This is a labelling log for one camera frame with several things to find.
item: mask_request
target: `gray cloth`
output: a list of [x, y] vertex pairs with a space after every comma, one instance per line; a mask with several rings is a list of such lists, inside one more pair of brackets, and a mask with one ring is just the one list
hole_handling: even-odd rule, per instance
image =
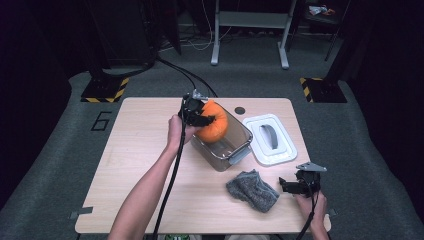
[[280, 196], [269, 184], [262, 181], [255, 169], [241, 172], [227, 182], [226, 186], [231, 196], [248, 202], [252, 208], [263, 213], [268, 212]]

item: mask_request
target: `orange object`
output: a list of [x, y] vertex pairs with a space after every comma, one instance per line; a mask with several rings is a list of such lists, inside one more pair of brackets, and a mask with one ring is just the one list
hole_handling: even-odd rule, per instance
[[228, 130], [228, 118], [225, 110], [212, 99], [205, 103], [202, 110], [202, 116], [215, 116], [215, 120], [197, 131], [196, 136], [206, 143], [221, 140]]

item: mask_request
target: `dark background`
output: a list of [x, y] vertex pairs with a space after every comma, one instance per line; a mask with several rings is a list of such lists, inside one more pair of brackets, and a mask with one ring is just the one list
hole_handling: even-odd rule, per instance
[[[213, 10], [211, 2], [205, 1]], [[420, 10], [424, 3], [367, 2], [357, 1], [362, 8], [357, 8], [349, 19], [349, 24], [355, 24], [355, 16], [365, 11], [374, 14], [375, 22], [362, 61], [350, 66], [356, 71], [346, 81], [363, 110], [371, 139], [405, 185], [423, 220], [424, 170], [420, 161], [424, 155], [424, 17]], [[81, 43], [71, 27], [73, 18], [84, 23], [82, 31], [95, 56], [93, 61], [103, 68], [110, 67], [101, 36], [84, 4], [66, 0], [2, 1], [1, 206], [37, 158], [65, 109], [71, 93], [68, 79], [88, 70]], [[70, 5], [78, 14], [65, 8]], [[190, 7], [192, 13], [202, 11], [195, 4]], [[348, 27], [344, 32], [349, 37]]]

